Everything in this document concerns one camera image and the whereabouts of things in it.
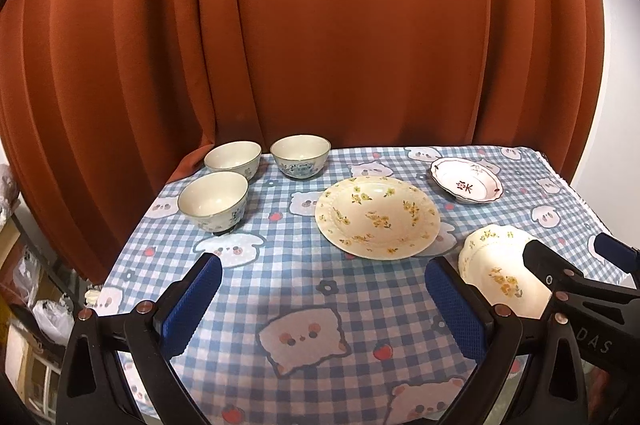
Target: curtain fold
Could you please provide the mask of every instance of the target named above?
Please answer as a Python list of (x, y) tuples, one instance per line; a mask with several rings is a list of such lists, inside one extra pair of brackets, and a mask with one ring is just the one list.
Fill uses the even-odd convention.
[(231, 140), (526, 145), (569, 179), (603, 33), (602, 0), (9, 0), (0, 137), (102, 281), (164, 182)]

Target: blue textured pad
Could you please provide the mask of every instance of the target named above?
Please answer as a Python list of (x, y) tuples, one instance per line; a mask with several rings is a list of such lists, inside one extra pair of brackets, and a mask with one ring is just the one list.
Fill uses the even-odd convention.
[(165, 358), (183, 354), (221, 282), (222, 264), (213, 256), (162, 324), (160, 348)]
[(593, 241), (593, 249), (598, 255), (612, 262), (626, 273), (638, 270), (638, 254), (636, 250), (623, 245), (606, 233), (600, 233), (596, 236), (595, 241)]
[(482, 322), (435, 261), (427, 264), (424, 281), (462, 354), (480, 363), (486, 355)]

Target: white plastic bag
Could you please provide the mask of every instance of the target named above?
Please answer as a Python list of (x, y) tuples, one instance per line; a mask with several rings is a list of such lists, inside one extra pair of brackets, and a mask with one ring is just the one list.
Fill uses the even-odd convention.
[(14, 268), (14, 285), (20, 292), (20, 298), (27, 303), (31, 292), (38, 283), (38, 263), (29, 254), (23, 255)]
[(66, 345), (74, 327), (73, 315), (64, 304), (53, 300), (39, 300), (31, 310), (40, 330), (53, 342)]

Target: tableware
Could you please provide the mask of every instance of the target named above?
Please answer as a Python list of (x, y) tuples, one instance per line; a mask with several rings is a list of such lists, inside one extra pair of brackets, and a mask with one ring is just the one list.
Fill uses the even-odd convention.
[(491, 170), (462, 158), (440, 158), (431, 164), (435, 182), (467, 204), (491, 202), (502, 195), (502, 184)]
[(225, 231), (244, 215), (249, 185), (237, 172), (212, 172), (196, 179), (178, 196), (178, 208), (198, 228)]
[(327, 140), (310, 134), (287, 136), (271, 145), (271, 154), (281, 172), (298, 180), (317, 174), (330, 150), (331, 144)]
[(318, 228), (338, 248), (379, 261), (411, 257), (440, 229), (440, 214), (427, 194), (385, 176), (342, 180), (316, 204)]
[(260, 164), (262, 148), (255, 141), (232, 141), (210, 150), (204, 164), (212, 172), (237, 172), (247, 180), (254, 177)]
[(491, 305), (505, 304), (517, 316), (538, 319), (551, 291), (524, 265), (522, 252), (534, 237), (520, 228), (489, 225), (471, 233), (458, 257), (460, 277)]

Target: table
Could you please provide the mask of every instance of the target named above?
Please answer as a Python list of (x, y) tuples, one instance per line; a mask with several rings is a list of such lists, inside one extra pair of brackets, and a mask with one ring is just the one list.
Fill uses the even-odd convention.
[[(488, 166), (502, 182), (502, 197), (454, 202), (428, 172), (439, 156)], [(464, 238), (490, 223), (528, 231), (588, 278), (620, 283), (625, 276), (593, 252), (594, 236), (606, 228), (529, 148), (334, 150), (322, 172), (305, 181), (286, 178), (267, 154), (250, 182), (244, 219), (220, 237), (177, 210), (180, 191), (206, 173), (165, 186), (122, 250), (97, 312), (129, 312), (137, 301), (157, 299), (202, 252), (221, 253), (222, 285), (184, 354), (172, 360), (214, 424), (394, 425), (437, 418), (475, 364), (462, 356), (428, 295), (424, 268), (434, 255), (447, 254), (455, 264)], [(433, 245), (410, 259), (376, 262), (354, 258), (321, 235), (313, 217), (321, 192), (367, 174), (408, 181), (431, 196), (442, 217)], [(298, 339), (303, 348), (287, 365), (273, 362), (258, 339), (271, 323), (306, 339)], [(326, 339), (316, 341), (323, 329)], [(130, 357), (123, 360), (134, 397), (153, 414)]]

